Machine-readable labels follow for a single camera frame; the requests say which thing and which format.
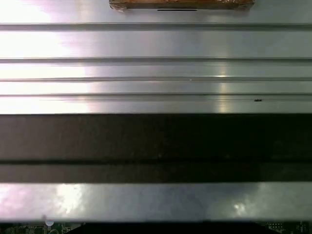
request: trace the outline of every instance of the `metal plate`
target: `metal plate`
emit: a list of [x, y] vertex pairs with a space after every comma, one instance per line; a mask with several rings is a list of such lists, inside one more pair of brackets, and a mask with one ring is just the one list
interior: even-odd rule
[[312, 219], [311, 183], [0, 184], [1, 221]]
[[311, 113], [311, 7], [2, 1], [0, 114]]

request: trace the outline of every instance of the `dark gap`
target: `dark gap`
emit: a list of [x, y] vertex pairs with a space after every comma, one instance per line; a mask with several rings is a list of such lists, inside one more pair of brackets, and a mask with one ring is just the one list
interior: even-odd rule
[[300, 63], [310, 65], [312, 58], [216, 58], [216, 57], [134, 57], [134, 58], [9, 58], [0, 59], [0, 63], [117, 63], [117, 62], [247, 62], [247, 63]]
[[312, 181], [311, 118], [0, 115], [0, 180]]
[[197, 11], [196, 9], [157, 9], [157, 11]]

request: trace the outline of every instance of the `brown tape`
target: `brown tape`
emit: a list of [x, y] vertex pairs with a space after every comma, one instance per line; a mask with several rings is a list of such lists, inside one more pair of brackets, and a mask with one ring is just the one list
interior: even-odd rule
[[125, 9], [249, 9], [254, 0], [110, 0], [110, 7]]

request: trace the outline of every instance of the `brushed metal surface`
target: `brushed metal surface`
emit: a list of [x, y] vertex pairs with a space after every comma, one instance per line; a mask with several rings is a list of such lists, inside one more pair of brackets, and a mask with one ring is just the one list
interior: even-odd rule
[[0, 184], [1, 221], [308, 220], [311, 183]]
[[2, 1], [0, 113], [310, 113], [310, 7], [121, 13], [102, 0]]
[[258, 0], [248, 13], [236, 11], [121, 13], [103, 0], [10, 0], [0, 2], [1, 23], [312, 23], [310, 0]]

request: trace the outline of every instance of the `circuit board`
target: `circuit board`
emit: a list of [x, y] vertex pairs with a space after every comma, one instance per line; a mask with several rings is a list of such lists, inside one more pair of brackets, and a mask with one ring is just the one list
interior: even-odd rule
[[1, 229], [0, 234], [64, 234], [81, 225], [74, 223], [55, 223], [52, 226], [47, 226], [45, 223], [18, 223], [5, 230]]
[[268, 229], [281, 234], [310, 234], [308, 222], [263, 222], [258, 223]]

